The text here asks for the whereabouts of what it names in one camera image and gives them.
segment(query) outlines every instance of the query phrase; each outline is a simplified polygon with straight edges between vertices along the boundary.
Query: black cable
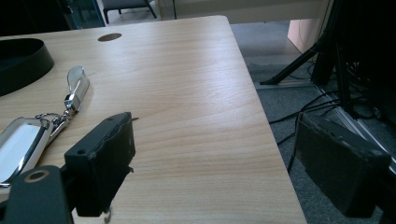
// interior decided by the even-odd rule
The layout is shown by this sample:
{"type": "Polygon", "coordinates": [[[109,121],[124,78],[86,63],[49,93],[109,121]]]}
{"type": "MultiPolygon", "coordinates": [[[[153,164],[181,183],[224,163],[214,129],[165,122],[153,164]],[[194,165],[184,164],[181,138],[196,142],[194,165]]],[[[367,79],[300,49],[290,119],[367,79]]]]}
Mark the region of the black cable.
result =
{"type": "MultiPolygon", "coordinates": [[[[336,107],[340,106],[340,104],[337,104],[337,105],[325,105],[325,106],[323,106],[323,107],[319,107],[319,108],[315,108],[315,109],[307,109],[307,110],[305,110],[305,111],[306,111],[307,113],[309,113],[309,112],[314,112],[314,111],[321,110],[321,109],[324,109],[324,108],[329,107],[329,106],[330,106],[331,108],[330,108],[329,110],[325,111],[323,114],[321,114],[321,116],[326,115],[326,114],[329,113],[331,110],[333,110],[333,109],[335,109],[336,107]]],[[[298,118],[295,119],[294,127],[297,126],[297,121],[298,121],[298,118]]],[[[285,143],[286,141],[288,141],[289,139],[291,139],[294,135],[295,135],[295,131],[294,131],[294,133],[291,133],[290,135],[288,135],[288,136],[285,137],[284,139],[280,140],[280,141],[277,142],[276,144],[277,144],[278,146],[280,146],[281,144],[283,144],[283,143],[285,143]]]]}
{"type": "MultiPolygon", "coordinates": [[[[313,99],[312,101],[308,102],[308,104],[306,104],[305,106],[303,106],[303,107],[300,109],[300,111],[297,111],[297,112],[294,112],[294,113],[292,113],[292,114],[289,114],[289,115],[287,115],[286,117],[284,117],[284,118],[282,118],[282,119],[276,119],[276,120],[269,121],[269,124],[275,124],[275,123],[278,123],[278,122],[281,122],[281,121],[284,121],[284,120],[287,120],[287,119],[294,118],[294,117],[297,116],[300,112],[303,112],[303,111],[305,111],[306,109],[309,109],[308,107],[309,107],[310,105],[312,105],[316,100],[320,99],[321,97],[323,97],[323,96],[325,96],[325,95],[333,94],[333,93],[336,93],[336,92],[337,92],[337,91],[325,92],[325,93],[321,94],[320,96],[318,96],[317,98],[313,99]]],[[[333,103],[333,102],[336,102],[336,101],[338,101],[338,100],[333,100],[333,101],[325,102],[325,103],[323,103],[323,104],[321,104],[321,105],[325,105],[325,104],[328,104],[328,103],[333,103]]]]}

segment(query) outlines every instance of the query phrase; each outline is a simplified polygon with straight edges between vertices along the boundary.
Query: silver key fob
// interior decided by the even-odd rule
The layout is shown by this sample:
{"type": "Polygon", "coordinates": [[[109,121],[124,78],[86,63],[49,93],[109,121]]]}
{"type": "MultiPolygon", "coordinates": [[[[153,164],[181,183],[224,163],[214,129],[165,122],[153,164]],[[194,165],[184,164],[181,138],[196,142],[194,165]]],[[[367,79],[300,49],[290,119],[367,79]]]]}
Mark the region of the silver key fob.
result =
{"type": "Polygon", "coordinates": [[[0,194],[12,180],[35,167],[50,138],[53,124],[46,119],[14,119],[0,134],[0,194]]]}

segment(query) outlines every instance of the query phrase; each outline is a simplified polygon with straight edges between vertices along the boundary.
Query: wood grain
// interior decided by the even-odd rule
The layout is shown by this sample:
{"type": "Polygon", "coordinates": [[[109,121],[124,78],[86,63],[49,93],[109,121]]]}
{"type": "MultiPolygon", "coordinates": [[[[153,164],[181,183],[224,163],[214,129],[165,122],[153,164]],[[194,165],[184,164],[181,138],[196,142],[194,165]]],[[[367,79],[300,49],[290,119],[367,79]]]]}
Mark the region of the wood grain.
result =
{"type": "Polygon", "coordinates": [[[55,65],[0,98],[0,130],[17,117],[62,113],[73,66],[91,81],[81,111],[39,165],[62,166],[64,153],[109,116],[139,118],[134,174],[114,199],[112,223],[305,223],[225,17],[0,39],[21,37],[42,39],[55,65]],[[122,36],[97,41],[111,33],[122,36]]]}

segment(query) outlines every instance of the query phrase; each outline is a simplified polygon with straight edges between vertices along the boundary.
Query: black stand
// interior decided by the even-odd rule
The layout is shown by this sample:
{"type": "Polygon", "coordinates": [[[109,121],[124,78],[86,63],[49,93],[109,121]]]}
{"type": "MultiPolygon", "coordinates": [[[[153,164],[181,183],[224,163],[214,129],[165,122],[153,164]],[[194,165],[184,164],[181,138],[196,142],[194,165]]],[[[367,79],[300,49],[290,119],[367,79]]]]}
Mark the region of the black stand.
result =
{"type": "Polygon", "coordinates": [[[320,39],[294,62],[284,68],[279,74],[269,80],[260,82],[261,85],[275,85],[289,76],[298,67],[318,54],[311,80],[315,85],[325,85],[329,81],[332,70],[336,68],[337,84],[341,106],[346,112],[351,112],[350,95],[346,73],[345,52],[342,41],[343,22],[350,9],[347,2],[337,0],[332,4],[332,11],[326,29],[320,39]]]}

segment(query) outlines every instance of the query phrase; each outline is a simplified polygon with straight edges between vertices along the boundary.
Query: cable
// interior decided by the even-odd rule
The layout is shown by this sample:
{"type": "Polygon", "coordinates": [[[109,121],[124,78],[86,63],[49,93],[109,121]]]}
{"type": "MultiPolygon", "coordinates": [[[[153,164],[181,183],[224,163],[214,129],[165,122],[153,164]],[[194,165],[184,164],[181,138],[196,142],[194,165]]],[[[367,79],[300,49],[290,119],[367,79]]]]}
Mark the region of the cable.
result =
{"type": "MultiPolygon", "coordinates": [[[[287,115],[286,117],[284,117],[284,118],[282,118],[282,119],[276,119],[276,120],[269,121],[269,124],[275,124],[275,123],[278,123],[278,122],[281,122],[281,121],[284,121],[284,120],[287,120],[287,119],[294,118],[294,117],[297,116],[300,112],[303,112],[303,111],[305,111],[306,109],[310,109],[311,107],[309,107],[309,106],[312,105],[316,100],[320,99],[321,97],[323,97],[323,96],[325,96],[325,95],[333,94],[333,93],[336,93],[336,92],[338,92],[338,91],[328,91],[328,92],[325,92],[325,93],[321,94],[320,96],[318,96],[317,98],[313,99],[312,101],[308,102],[308,104],[304,105],[304,106],[300,109],[300,111],[297,111],[297,112],[294,112],[294,113],[292,113],[292,114],[289,114],[289,115],[287,115]]],[[[320,104],[320,105],[325,105],[325,104],[329,104],[329,103],[335,103],[336,101],[338,101],[338,100],[333,100],[333,101],[325,102],[325,103],[322,103],[322,104],[320,104]]]]}

